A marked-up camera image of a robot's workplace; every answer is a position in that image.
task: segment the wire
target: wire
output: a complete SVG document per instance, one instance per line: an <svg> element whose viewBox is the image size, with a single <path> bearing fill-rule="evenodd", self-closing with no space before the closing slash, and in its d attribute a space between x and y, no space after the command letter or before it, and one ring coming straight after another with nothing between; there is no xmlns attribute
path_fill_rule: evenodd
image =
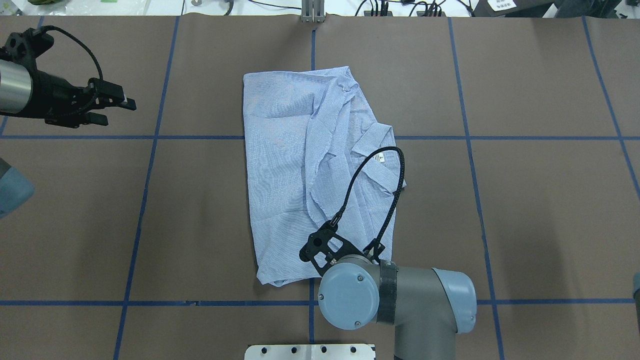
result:
<svg viewBox="0 0 640 360"><path fill-rule="evenodd" d="M254 3L254 4L265 5L265 6L272 6L274 8L302 10L302 8L297 8L295 6L282 6L282 5L267 4L267 3L261 3L260 1L256 1L256 0L249 0L249 2L250 3Z"/></svg>
<svg viewBox="0 0 640 360"><path fill-rule="evenodd" d="M398 203L398 199L400 199L400 193L402 192L402 185L404 183L404 154L402 152L402 150L400 150L400 148L396 147L396 146L387 146L387 147L382 147L372 153L370 153L369 156L367 156L363 162L360 164L360 166L358 167L358 169L356 170L355 173L353 173L353 176L351 177L351 182L349 183L349 188L347 189L347 195L344 197L344 203L342 204L342 207L338 210L338 212L333 216L333 218L331 219L330 225L331 226L337 226L338 222L340 221L340 218L342 218L342 214L344 213L344 211L347 208L347 202L349 201L349 195L351 194L351 189L353 187L353 184L356 181L356 178L358 177L358 174L360 173L360 171L362 170L362 168L364 168L364 165L367 164L367 162L369 160L371 160L371 158L373 158L376 154L383 152L383 151L395 151L398 153L398 157L400 158L400 175L398 177L398 186L394 192L394 200L391 202L391 207L389 207L389 212L387 213L387 217L385 219L385 222L382 224L382 227L380 227L380 232L378 233L378 236L373 239L373 241L367 245L367 247L365 248L365 252L366 249L368 249L369 247L372 247L372 249L374 250L374 258L378 259L379 254L377 254L377 247L374 246L374 244L380 243L380 241L382 240L382 236L385 234L385 230L387 230L387 226L389 225L389 222L391 221L391 218L393 217L394 211L396 210L396 205Z"/></svg>
<svg viewBox="0 0 640 360"><path fill-rule="evenodd" d="M93 63L95 64L95 68L96 68L96 70L98 70L98 78L101 81L104 80L104 78L102 77L102 68L100 68L100 64L98 63L98 59L96 59L95 55L91 52L91 50L89 50L89 48L86 45L84 45L82 43L82 41L78 40L78 38L76 38L75 36L71 35L66 30L61 29L61 28L59 28L57 26L46 25L46 26L42 26L39 30L42 33L46 33L47 31L51 31L51 30L57 31L58 33L66 35L69 39L73 40L75 43L80 45L80 47L82 47L87 52L87 54L89 54L89 56L91 56L91 59L93 60ZM85 110L87 110L91 105L93 105L97 98L98 98L98 89L94 88L93 96L91 97L91 100L89 100L82 108L79 108L79 109L77 109L75 111L71 111L70 113L61 114L61 115L50 115L50 116L52 118L56 119L56 118L69 117L69 116L72 116L72 115L80 114L80 113L84 112Z"/></svg>
<svg viewBox="0 0 640 360"><path fill-rule="evenodd" d="M420 5L423 4L424 5L424 12L427 12L427 9L429 8L429 4L427 4L426 1L418 1L417 3L415 3L413 5L413 8L411 9L411 12L409 13L409 16L413 15L413 11L415 10L415 8Z"/></svg>
<svg viewBox="0 0 640 360"><path fill-rule="evenodd" d="M229 14L231 14L231 10L234 9L234 0L229 1L229 8L227 9L227 12L224 14L224 16L229 16Z"/></svg>
<svg viewBox="0 0 640 360"><path fill-rule="evenodd" d="M457 2L461 3L465 9L467 9L467 11L469 12L469 15L473 16L474 15L474 9L473 7L471 7L471 0L469 0L469 5L467 5L467 3L465 3L462 0L456 0Z"/></svg>
<svg viewBox="0 0 640 360"><path fill-rule="evenodd" d="M367 2L367 0L362 0L362 2L360 3L360 6L358 6L358 9L356 10L356 14L354 16L358 16L358 13L360 12L360 9L362 9L362 5L364 5L364 3L366 3L366 2Z"/></svg>

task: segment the metal plate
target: metal plate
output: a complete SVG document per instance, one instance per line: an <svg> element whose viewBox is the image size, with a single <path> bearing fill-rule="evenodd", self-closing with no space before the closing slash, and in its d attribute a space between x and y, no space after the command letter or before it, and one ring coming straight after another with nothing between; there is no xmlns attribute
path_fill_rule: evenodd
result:
<svg viewBox="0 0 640 360"><path fill-rule="evenodd" d="M375 348L367 344L252 345L244 360L375 360Z"/></svg>

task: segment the grid line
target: grid line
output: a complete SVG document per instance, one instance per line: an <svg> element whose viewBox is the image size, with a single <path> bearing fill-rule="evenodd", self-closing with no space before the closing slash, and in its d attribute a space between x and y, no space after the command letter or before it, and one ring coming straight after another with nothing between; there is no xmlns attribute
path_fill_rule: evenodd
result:
<svg viewBox="0 0 640 360"><path fill-rule="evenodd" d="M315 28L311 31L311 71L316 69L316 31ZM314 294L316 292L316 280L312 277L309 279L309 343L316 343L316 324L315 324L315 312L316 307L314 305Z"/></svg>
<svg viewBox="0 0 640 360"><path fill-rule="evenodd" d="M495 302L495 290L493 288L493 274L491 270L491 259L489 257L489 245L486 241L486 231L484 228L484 217L482 214L482 203L480 201L480 191L478 189L476 164L474 163L473 150L471 148L471 136L469 133L469 124L467 122L467 109L465 107L465 97L462 91L462 81L460 79L460 67L458 65L458 54L456 52L456 40L453 32L453 22L451 18L447 18L449 22L449 36L451 38L451 52L453 55L453 65L456 73L456 82L458 83L458 97L460 98L460 111L462 112L462 123L465 128L465 139L467 141L467 154L469 157L469 166L471 168L471 180L474 185L474 195L476 198L476 210L480 219L480 229L482 234L482 242L484 247L484 265L486 267L486 276L489 283L489 295L491 296L491 308L493 311L493 326L495 328L495 338L498 345L498 354L500 360L504 360L504 349L502 346L502 333L500 331L500 319L498 316L498 306Z"/></svg>
<svg viewBox="0 0 640 360"><path fill-rule="evenodd" d="M479 306L493 305L491 299L478 299ZM632 298L592 299L496 299L505 305L554 305L554 304L633 304ZM0 306L123 306L122 300L0 300ZM127 306L152 307L251 307L251 306L319 306L317 300L130 300Z"/></svg>
<svg viewBox="0 0 640 360"><path fill-rule="evenodd" d="M127 319L127 308L129 305L129 295L131 294L131 284L133 282L133 273L136 268L136 259L138 257L138 246L140 244L140 234L142 232L142 220L145 215L147 207L147 197L149 191L149 183L151 180L151 170L154 166L154 160L156 156L156 148L158 143L158 134L160 133L160 125L162 124L162 115L164 110L164 100L166 99L166 89L169 85L169 76L171 74L171 64L173 60L173 50L175 49L175 39L178 33L178 25L180 24L180 17L175 17L175 25L173 26L173 36L171 40L171 48L169 50L169 57L166 64L166 73L164 75L164 85L162 95L160 97L160 105L158 107L158 117L156 120L156 131L154 133L154 142L151 146L151 155L149 156L149 166L147 169L147 178L145 180L145 189L142 193L142 203L140 205L140 215L138 216L138 226L136 228L136 237L133 243L133 251L131 252L131 264L129 265L129 275L127 276L127 286L125 288L124 300L122 304L122 312L120 314L120 325L118 326L118 335L116 337L116 345L113 351L113 360L118 360L120 356L120 345L122 344L122 336L124 333L124 325Z"/></svg>
<svg viewBox="0 0 640 360"><path fill-rule="evenodd" d="M396 135L396 140L466 140L463 135ZM539 141L638 141L640 136L491 136L470 135L478 140ZM244 135L0 135L0 140L244 140Z"/></svg>
<svg viewBox="0 0 640 360"><path fill-rule="evenodd" d="M625 161L627 162L627 167L631 175L631 181L634 184L634 188L636 188L636 195L638 197L638 200L640 200L640 186L638 185L636 172L634 171L634 167L631 164L631 159L629 158L629 153L627 152L627 146L625 145L625 141L622 137L622 132L620 131L620 125L618 124L618 119L616 118L616 113L613 111L613 105L611 104L611 99L609 98L609 92L607 91L607 87L604 85L604 79L602 79L602 73L600 73L600 66L598 66L598 60L596 59L596 54L593 50L593 44L591 43L591 35L589 34L589 26L587 25L587 18L585 16L582 16L582 26L584 27L584 34L587 38L589 53L591 54L591 59L593 60L593 67L596 71L596 75L598 76L598 81L600 82L600 87L602 88L602 94L604 95L604 99L607 103L609 114L611 114L611 121L613 122L613 126L616 128L616 134L618 135L618 140L620 141L620 147L622 148L622 153L624 154Z"/></svg>
<svg viewBox="0 0 640 360"><path fill-rule="evenodd" d="M2 119L2 124L0 125L0 137L2 137L2 133L4 133L4 128L6 127L6 122L9 120L8 116L5 116Z"/></svg>

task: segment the brown table surface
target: brown table surface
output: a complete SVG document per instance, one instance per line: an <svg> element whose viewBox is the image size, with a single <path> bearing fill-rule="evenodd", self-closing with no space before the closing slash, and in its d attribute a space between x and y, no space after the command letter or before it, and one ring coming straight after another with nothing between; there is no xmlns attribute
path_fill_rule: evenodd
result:
<svg viewBox="0 0 640 360"><path fill-rule="evenodd" d="M405 152L394 261L476 286L458 359L640 359L638 20L4 17L0 39L39 22L138 110L76 130L0 118L0 156L36 186L0 222L0 359L313 341L391 359L392 327L324 320L319 281L255 278L242 76L343 65ZM42 70L95 76L54 36Z"/></svg>

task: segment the blue striped shirt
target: blue striped shirt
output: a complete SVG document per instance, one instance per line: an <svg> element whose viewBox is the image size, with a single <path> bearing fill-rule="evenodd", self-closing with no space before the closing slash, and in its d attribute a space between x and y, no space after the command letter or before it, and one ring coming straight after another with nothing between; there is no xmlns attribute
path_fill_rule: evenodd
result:
<svg viewBox="0 0 640 360"><path fill-rule="evenodd" d="M319 277L298 253L342 206L364 158L396 144L393 129L376 121L348 67L247 74L243 116L257 277L275 286ZM399 158L383 157L358 176L337 231L361 250L378 234L397 186ZM381 259L391 258L394 222L395 214Z"/></svg>

